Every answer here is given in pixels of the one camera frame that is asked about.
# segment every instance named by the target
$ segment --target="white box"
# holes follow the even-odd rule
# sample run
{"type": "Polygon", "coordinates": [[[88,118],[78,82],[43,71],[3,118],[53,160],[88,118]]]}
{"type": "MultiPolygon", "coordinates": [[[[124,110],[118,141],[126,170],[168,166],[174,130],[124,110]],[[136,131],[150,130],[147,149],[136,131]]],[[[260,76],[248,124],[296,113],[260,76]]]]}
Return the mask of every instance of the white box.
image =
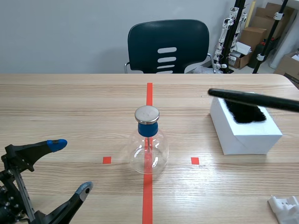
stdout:
{"type": "Polygon", "coordinates": [[[282,133],[266,108],[259,108],[266,116],[266,121],[238,124],[225,101],[213,98],[210,113],[225,155],[267,154],[281,138],[282,133]]]}

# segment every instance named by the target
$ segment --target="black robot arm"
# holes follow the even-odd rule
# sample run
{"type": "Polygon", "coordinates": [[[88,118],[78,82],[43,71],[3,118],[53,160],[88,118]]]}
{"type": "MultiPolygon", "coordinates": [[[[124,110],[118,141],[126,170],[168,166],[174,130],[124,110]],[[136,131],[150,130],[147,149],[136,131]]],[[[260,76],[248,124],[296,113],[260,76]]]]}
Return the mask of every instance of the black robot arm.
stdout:
{"type": "Polygon", "coordinates": [[[1,157],[5,170],[0,172],[0,181],[4,184],[0,186],[1,224],[14,224],[18,221],[27,221],[30,224],[68,224],[71,221],[93,188],[92,182],[82,184],[69,201],[45,215],[40,211],[34,212],[21,176],[21,172],[26,169],[33,172],[33,165],[44,155],[59,151],[66,145],[67,141],[60,139],[5,147],[6,154],[1,157]]]}

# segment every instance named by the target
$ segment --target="black chair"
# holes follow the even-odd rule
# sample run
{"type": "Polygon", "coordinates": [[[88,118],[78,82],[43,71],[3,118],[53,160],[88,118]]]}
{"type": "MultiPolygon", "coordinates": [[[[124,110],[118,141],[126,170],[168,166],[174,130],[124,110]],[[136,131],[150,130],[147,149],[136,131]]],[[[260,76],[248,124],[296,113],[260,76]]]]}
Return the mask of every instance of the black chair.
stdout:
{"type": "Polygon", "coordinates": [[[144,73],[184,73],[185,68],[203,62],[208,54],[209,30],[198,20],[164,20],[135,25],[128,35],[131,70],[144,73]]]}

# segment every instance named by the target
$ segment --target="glass flask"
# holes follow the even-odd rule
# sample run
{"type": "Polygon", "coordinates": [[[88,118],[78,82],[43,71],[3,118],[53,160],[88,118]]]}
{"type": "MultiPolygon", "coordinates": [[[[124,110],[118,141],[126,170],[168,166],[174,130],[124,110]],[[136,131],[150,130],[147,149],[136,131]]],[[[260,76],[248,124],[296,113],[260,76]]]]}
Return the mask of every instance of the glass flask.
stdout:
{"type": "Polygon", "coordinates": [[[168,159],[168,142],[158,128],[159,110],[139,107],[135,112],[138,129],[128,141],[128,158],[132,168],[142,174],[159,174],[168,159]]]}

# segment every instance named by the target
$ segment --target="blue fingertip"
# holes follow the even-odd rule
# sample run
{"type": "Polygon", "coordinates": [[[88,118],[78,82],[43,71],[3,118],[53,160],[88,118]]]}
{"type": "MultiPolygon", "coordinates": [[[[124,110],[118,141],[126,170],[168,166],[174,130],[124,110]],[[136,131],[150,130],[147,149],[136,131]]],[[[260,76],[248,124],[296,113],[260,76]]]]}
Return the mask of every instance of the blue fingertip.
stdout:
{"type": "Polygon", "coordinates": [[[67,141],[65,139],[59,139],[54,142],[52,140],[47,140],[47,145],[52,152],[57,152],[66,147],[67,141]]]}

